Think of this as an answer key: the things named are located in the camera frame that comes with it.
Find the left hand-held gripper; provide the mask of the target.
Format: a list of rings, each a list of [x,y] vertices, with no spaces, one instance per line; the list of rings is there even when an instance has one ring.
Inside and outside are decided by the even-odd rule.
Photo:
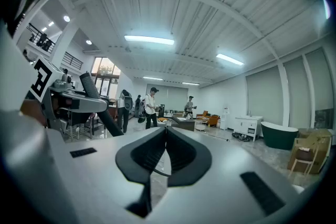
[[[47,120],[46,128],[63,131],[67,111],[76,113],[98,113],[108,108],[108,103],[103,99],[77,94],[67,89],[54,88],[56,79],[60,79],[64,71],[61,71],[49,60],[39,56],[32,64],[37,70],[36,81],[31,85],[26,99],[40,102]]]

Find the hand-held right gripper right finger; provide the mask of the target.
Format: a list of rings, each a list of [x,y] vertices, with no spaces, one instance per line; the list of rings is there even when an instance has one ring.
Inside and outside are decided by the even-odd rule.
[[[167,191],[153,224],[275,223],[299,199],[288,179],[242,147],[168,127]]]

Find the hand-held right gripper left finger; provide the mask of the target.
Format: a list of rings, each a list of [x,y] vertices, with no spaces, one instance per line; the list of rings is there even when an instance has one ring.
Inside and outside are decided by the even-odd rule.
[[[167,224],[152,209],[151,174],[164,150],[164,128],[65,143],[56,139],[56,164],[78,224]]]

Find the person's left forearm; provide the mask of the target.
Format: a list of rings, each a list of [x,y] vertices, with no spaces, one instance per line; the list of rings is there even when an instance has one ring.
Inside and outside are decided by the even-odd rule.
[[[39,101],[25,99],[22,103],[20,111],[22,114],[37,120],[42,126],[47,126],[47,120]]]

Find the dark green bathtub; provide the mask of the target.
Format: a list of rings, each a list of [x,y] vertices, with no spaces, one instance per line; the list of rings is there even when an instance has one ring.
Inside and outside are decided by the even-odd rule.
[[[261,122],[264,142],[268,147],[280,150],[291,150],[299,130],[294,127],[285,127],[269,122]]]

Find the dark wooden desk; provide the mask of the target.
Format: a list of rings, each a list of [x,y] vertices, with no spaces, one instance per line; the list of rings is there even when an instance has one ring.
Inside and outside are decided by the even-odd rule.
[[[177,127],[180,129],[188,130],[188,131],[194,131],[195,129],[195,121],[189,120],[186,118],[180,118],[180,117],[172,117],[171,127]]]

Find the white round coffee table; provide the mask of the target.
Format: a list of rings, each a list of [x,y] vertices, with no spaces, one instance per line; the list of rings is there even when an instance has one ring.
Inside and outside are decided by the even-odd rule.
[[[195,129],[198,131],[205,132],[208,119],[196,119],[195,120]]]

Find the large window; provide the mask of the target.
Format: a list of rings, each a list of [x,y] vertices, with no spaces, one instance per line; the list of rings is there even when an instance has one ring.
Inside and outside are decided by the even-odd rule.
[[[91,75],[100,95],[115,99],[121,70],[107,57],[96,57]]]

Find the orange sofa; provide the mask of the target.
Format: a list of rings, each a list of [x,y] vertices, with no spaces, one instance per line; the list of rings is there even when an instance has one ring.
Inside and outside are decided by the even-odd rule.
[[[203,111],[202,114],[197,114],[196,119],[205,123],[207,126],[216,126],[220,117],[216,114],[210,114],[208,111]]]

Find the black balcony railing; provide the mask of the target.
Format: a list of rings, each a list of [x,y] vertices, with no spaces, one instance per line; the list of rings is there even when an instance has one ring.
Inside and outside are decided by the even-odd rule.
[[[36,47],[38,51],[44,53],[46,56],[50,56],[54,51],[56,43],[48,38],[44,31],[38,30],[31,23],[29,23],[26,28],[30,32],[28,44]],[[71,66],[76,70],[80,70],[83,65],[81,60],[68,52],[65,52],[61,63]]]

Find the white water dispenser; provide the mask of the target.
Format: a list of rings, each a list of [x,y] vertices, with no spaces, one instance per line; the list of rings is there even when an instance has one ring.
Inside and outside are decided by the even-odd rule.
[[[228,106],[223,106],[222,110],[222,115],[220,117],[220,129],[221,130],[226,130],[228,129],[228,124],[229,124],[229,107]]]

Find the white vanity cabinet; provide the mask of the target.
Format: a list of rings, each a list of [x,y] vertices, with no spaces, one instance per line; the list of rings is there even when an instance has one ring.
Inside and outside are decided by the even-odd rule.
[[[235,117],[234,132],[247,135],[255,141],[261,133],[262,116]]]

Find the wooden chair brown seat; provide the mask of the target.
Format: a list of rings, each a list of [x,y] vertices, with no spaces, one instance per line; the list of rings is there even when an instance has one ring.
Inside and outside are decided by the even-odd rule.
[[[290,167],[288,177],[291,177],[297,164],[305,164],[304,176],[307,177],[314,165],[319,150],[319,139],[313,138],[296,138],[293,145],[294,161]]]

